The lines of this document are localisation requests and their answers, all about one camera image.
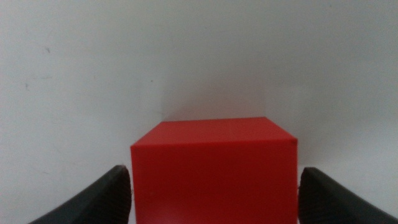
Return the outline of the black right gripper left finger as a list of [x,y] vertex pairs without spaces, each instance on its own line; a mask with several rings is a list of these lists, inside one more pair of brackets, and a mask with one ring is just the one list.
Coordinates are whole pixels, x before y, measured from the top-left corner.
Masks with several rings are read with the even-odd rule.
[[129,222],[132,190],[126,166],[110,169],[80,193],[52,211],[37,218],[33,224],[79,224]]

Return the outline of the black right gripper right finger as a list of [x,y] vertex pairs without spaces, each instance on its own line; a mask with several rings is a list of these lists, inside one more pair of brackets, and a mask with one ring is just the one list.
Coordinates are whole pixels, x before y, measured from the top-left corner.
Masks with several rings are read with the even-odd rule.
[[316,167],[304,168],[298,188],[301,224],[397,224],[397,218],[365,201]]

